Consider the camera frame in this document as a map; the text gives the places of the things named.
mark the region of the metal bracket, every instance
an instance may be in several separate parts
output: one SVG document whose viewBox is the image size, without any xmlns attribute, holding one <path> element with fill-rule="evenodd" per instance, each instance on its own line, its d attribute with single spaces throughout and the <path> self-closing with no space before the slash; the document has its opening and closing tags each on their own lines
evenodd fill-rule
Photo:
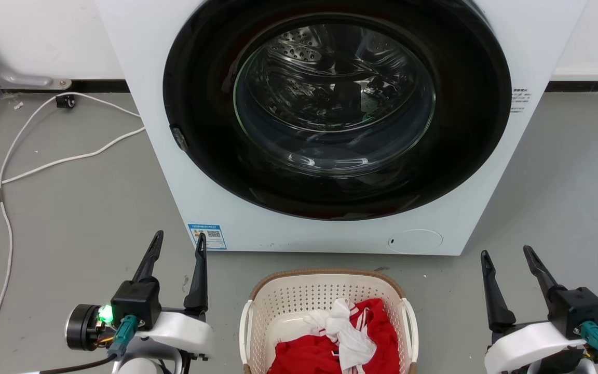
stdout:
<svg viewBox="0 0 598 374">
<path fill-rule="evenodd" d="M 71 79 L 53 79 L 49 76 L 21 74 L 0 59 L 0 88 L 16 90 L 66 90 Z"/>
</svg>

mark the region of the basket rim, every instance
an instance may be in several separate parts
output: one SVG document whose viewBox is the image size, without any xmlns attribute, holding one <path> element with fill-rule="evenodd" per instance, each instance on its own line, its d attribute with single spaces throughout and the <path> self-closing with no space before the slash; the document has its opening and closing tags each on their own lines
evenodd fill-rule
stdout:
<svg viewBox="0 0 598 374">
<path fill-rule="evenodd" d="M 346 269 L 346 268 L 316 268 L 316 269 L 298 269 L 298 270 L 286 270 L 284 272 L 277 272 L 268 275 L 265 279 L 256 284 L 255 288 L 251 292 L 250 300 L 255 300 L 258 292 L 269 282 L 274 279 L 283 277 L 293 277 L 297 275 L 320 275 L 320 274 L 346 274 L 346 275 L 364 275 L 368 277 L 376 277 L 387 282 L 397 293 L 400 298 L 405 298 L 405 292 L 389 275 L 382 274 L 379 272 L 372 272 L 370 270 L 359 270 L 359 269 Z"/>
</svg>

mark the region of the washing machine door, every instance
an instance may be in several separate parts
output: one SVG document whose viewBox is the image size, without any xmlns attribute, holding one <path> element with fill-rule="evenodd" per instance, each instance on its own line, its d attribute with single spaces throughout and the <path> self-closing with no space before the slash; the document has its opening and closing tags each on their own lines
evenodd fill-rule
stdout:
<svg viewBox="0 0 598 374">
<path fill-rule="evenodd" d="M 467 180 L 505 130 L 505 55 L 463 0 L 208 0 L 164 77 L 178 145 L 240 198 L 394 215 Z"/>
</svg>

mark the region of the baseboard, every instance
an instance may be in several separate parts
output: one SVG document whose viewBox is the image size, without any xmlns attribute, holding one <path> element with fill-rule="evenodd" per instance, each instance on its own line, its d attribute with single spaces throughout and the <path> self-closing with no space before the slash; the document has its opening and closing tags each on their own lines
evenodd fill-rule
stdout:
<svg viewBox="0 0 598 374">
<path fill-rule="evenodd" d="M 73 79 L 67 91 L 80 93 L 130 93 L 125 79 Z M 4 93 L 56 93 L 57 90 L 2 90 Z"/>
<path fill-rule="evenodd" d="M 124 79 L 73 80 L 67 90 L 81 93 L 130 93 Z M 56 90 L 2 90 L 4 93 L 59 93 Z M 546 92 L 598 92 L 598 81 L 550 81 Z"/>
<path fill-rule="evenodd" d="M 550 81 L 545 92 L 598 92 L 598 81 Z"/>
</svg>

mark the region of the clothes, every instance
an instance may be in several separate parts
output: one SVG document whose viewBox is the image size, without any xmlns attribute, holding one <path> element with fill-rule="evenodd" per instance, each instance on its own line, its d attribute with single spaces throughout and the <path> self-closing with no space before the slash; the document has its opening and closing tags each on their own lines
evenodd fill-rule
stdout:
<svg viewBox="0 0 598 374">
<path fill-rule="evenodd" d="M 314 310 L 304 321 L 312 335 L 276 345 L 268 374 L 398 374 L 396 330 L 381 299 L 354 305 L 334 301 L 332 310 Z"/>
<path fill-rule="evenodd" d="M 302 336 L 276 344 L 276 359 L 267 374 L 338 374 L 338 346 L 326 336 Z"/>
<path fill-rule="evenodd" d="M 363 365 L 368 374 L 396 374 L 401 371 L 398 352 L 398 335 L 384 311 L 382 299 L 370 299 L 357 303 L 361 312 L 352 315 L 354 321 L 363 320 L 369 338 L 377 346 L 373 358 Z"/>
<path fill-rule="evenodd" d="M 358 312 L 359 309 L 349 299 L 341 298 L 334 300 L 329 312 L 313 310 L 304 317 L 305 322 L 318 328 L 321 336 L 325 335 L 338 344 L 339 362 L 344 374 L 350 374 L 352 367 L 356 368 L 355 372 L 363 374 L 362 365 L 367 364 L 375 353 L 375 343 L 362 331 L 365 319 L 354 325 L 350 321 L 351 316 Z"/>
</svg>

